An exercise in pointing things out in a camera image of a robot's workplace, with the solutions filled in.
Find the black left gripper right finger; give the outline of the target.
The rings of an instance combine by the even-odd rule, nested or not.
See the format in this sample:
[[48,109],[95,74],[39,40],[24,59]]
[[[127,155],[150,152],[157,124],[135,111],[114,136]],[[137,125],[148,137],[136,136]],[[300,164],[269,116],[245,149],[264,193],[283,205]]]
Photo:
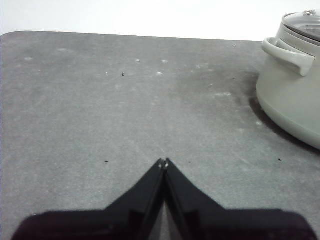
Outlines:
[[281,209],[226,209],[164,161],[166,203],[184,240],[314,240],[300,214]]

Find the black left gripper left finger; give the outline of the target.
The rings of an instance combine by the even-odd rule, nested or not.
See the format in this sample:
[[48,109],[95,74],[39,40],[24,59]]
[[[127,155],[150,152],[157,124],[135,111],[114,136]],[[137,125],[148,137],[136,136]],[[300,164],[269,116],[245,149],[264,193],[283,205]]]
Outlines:
[[47,211],[23,220],[14,240],[146,240],[163,205],[166,162],[159,159],[105,209]]

